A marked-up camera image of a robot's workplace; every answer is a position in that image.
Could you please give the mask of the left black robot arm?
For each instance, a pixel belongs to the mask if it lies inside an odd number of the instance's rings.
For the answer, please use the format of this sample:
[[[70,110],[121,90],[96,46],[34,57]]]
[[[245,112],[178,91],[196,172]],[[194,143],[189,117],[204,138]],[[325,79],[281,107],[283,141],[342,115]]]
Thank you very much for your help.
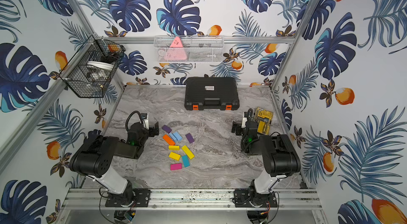
[[[144,151],[146,141],[159,135],[159,123],[145,127],[144,122],[131,126],[125,123],[127,140],[117,137],[91,135],[71,158],[69,168],[80,175],[92,178],[108,190],[108,198],[116,199],[121,205],[135,201],[130,182],[118,174],[111,166],[114,156],[139,159]]]

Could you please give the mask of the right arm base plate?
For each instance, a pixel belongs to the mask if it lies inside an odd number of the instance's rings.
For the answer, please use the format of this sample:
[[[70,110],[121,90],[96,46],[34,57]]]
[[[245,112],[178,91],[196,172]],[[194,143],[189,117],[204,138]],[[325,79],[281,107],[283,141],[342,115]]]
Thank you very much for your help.
[[[234,190],[232,202],[236,208],[276,208],[278,206],[274,192],[259,194],[252,188]]]

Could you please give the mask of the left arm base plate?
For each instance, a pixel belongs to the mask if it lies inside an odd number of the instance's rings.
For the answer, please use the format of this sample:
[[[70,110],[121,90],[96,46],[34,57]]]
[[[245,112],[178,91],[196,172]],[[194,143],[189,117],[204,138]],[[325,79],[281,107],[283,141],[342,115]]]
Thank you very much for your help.
[[[124,192],[123,194],[108,193],[108,198],[105,202],[107,208],[146,208],[148,207],[151,196],[149,189],[133,189],[132,192]]]

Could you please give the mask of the long yellow block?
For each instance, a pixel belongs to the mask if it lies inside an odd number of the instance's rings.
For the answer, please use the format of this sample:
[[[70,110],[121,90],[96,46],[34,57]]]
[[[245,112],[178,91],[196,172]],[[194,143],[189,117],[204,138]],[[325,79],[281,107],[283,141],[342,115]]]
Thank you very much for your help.
[[[181,149],[183,152],[187,155],[189,159],[194,159],[195,155],[192,153],[192,151],[187,147],[187,146],[182,146]]]

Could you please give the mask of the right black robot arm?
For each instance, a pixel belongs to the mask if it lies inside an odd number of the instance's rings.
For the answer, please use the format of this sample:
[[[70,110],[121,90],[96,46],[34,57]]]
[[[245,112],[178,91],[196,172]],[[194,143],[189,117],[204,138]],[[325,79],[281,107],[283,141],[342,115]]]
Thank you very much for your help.
[[[231,132],[242,137],[241,152],[262,157],[263,171],[250,185],[254,194],[269,194],[282,179],[300,172],[300,158],[287,135],[260,134],[256,123],[249,120],[245,125],[233,122]]]

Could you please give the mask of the teal block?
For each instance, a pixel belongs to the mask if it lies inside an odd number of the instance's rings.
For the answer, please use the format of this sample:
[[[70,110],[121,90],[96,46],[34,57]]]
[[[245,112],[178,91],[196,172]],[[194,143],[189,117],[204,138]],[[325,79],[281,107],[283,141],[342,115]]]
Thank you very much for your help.
[[[184,167],[189,167],[190,166],[190,161],[189,161],[188,156],[186,156],[186,155],[182,156],[182,162],[183,162]]]

